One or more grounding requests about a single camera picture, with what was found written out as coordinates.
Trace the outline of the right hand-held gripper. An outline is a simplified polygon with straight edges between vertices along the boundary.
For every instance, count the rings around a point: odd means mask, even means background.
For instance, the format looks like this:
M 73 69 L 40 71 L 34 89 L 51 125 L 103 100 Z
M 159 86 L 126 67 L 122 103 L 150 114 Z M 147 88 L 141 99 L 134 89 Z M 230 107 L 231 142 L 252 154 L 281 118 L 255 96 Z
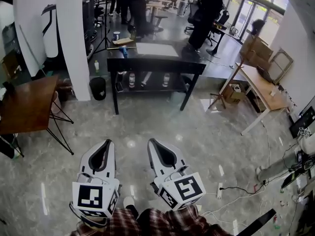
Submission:
M 206 190 L 198 172 L 185 165 L 183 154 L 176 146 L 150 138 L 147 144 L 150 166 L 156 178 L 151 183 L 154 192 L 171 210 L 181 210 L 200 200 Z

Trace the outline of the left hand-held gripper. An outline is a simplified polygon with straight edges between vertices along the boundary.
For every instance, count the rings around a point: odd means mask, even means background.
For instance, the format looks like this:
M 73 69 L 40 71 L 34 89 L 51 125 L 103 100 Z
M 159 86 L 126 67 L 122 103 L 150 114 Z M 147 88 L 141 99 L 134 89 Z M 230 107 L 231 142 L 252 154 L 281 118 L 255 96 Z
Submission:
M 84 222 L 106 222 L 114 213 L 121 187 L 114 178 L 114 143 L 107 139 L 88 150 L 81 158 L 80 172 L 72 183 L 71 211 Z

